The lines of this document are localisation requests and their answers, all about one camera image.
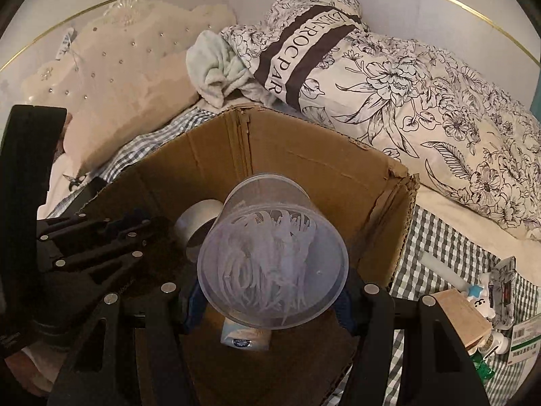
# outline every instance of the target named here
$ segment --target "clear plastic container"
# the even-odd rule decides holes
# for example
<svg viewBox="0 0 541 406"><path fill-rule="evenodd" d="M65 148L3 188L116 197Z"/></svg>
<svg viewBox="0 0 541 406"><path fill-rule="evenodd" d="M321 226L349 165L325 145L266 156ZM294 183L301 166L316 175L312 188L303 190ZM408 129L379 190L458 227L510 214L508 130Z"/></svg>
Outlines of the clear plastic container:
<svg viewBox="0 0 541 406"><path fill-rule="evenodd" d="M269 237L260 235L259 224L277 228L284 221L288 225L284 239L293 240L287 245L299 247L303 237L311 240L309 247L306 241L304 249L299 247L297 256L270 255L291 250L284 248L281 239L271 237L269 244ZM262 245L268 249L257 250ZM279 257L279 267L267 270L262 257ZM277 270L280 284L272 281ZM239 324L271 330L300 325L323 313L342 291L347 271L347 249L335 227L298 184L277 174L255 175L231 191L197 260L201 289L219 312Z"/></svg>

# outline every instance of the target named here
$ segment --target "tape roll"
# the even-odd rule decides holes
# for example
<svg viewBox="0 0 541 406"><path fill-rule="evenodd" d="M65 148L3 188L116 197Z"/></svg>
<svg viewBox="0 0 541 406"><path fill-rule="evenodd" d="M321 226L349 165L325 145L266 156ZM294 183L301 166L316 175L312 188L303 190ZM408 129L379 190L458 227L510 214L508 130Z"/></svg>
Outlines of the tape roll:
<svg viewBox="0 0 541 406"><path fill-rule="evenodd" d="M223 208L221 201L203 200L186 209L175 223L175 237L192 263L197 262L205 236Z"/></svg>

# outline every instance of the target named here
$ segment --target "pillow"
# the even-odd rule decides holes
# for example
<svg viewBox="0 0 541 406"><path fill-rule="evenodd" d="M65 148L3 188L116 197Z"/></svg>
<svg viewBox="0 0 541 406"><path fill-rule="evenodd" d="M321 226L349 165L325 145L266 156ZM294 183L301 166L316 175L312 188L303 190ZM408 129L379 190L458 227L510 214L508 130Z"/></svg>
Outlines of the pillow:
<svg viewBox="0 0 541 406"><path fill-rule="evenodd" d="M73 115L64 150L77 174L86 174L197 101L184 52L202 31L234 23L226 5L186 10L163 1L117 0L78 32L60 61L24 81L23 92L31 104Z"/></svg>
<svg viewBox="0 0 541 406"><path fill-rule="evenodd" d="M541 128L447 50L370 32L355 0L277 0L222 35L308 119L397 158L421 182L541 240Z"/></svg>
<svg viewBox="0 0 541 406"><path fill-rule="evenodd" d="M78 175L99 167L125 143L154 131L199 95L186 70L186 52L163 57L155 71L125 83L100 103L89 103L71 120L64 150Z"/></svg>

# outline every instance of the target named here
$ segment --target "package with barcode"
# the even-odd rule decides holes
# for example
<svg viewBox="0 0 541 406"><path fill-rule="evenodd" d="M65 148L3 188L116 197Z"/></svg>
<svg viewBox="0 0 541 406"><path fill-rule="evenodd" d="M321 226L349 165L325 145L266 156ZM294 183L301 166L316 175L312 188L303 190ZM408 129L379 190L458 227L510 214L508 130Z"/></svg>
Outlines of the package with barcode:
<svg viewBox="0 0 541 406"><path fill-rule="evenodd" d="M541 346L541 314L513 327L508 365L535 356Z"/></svg>
<svg viewBox="0 0 541 406"><path fill-rule="evenodd" d="M495 330L508 330L515 323L516 263L514 256L508 257L490 271L489 299L496 311L491 319Z"/></svg>

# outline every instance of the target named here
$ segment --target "gingham sheet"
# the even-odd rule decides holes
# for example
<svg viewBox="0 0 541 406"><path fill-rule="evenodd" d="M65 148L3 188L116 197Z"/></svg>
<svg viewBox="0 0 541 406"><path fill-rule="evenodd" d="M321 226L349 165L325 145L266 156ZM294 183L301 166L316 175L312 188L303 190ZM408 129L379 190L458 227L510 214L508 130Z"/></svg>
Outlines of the gingham sheet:
<svg viewBox="0 0 541 406"><path fill-rule="evenodd" d="M490 270L500 258L484 251L479 246L445 224L430 212L415 206L412 225L394 282L392 296L405 299L419 299L422 294L447 290L450 285L434 275L418 261L427 251L451 267L468 282L481 273ZM536 314L539 289L521 276L516 278L515 320L522 322ZM394 333L393 357L385 394L385 406L397 403L404 352L404 331ZM515 393L525 362L507 367L507 354L489 359L489 366L496 375L485 388L492 406L503 406ZM324 406L339 404L347 382L346 375Z"/></svg>

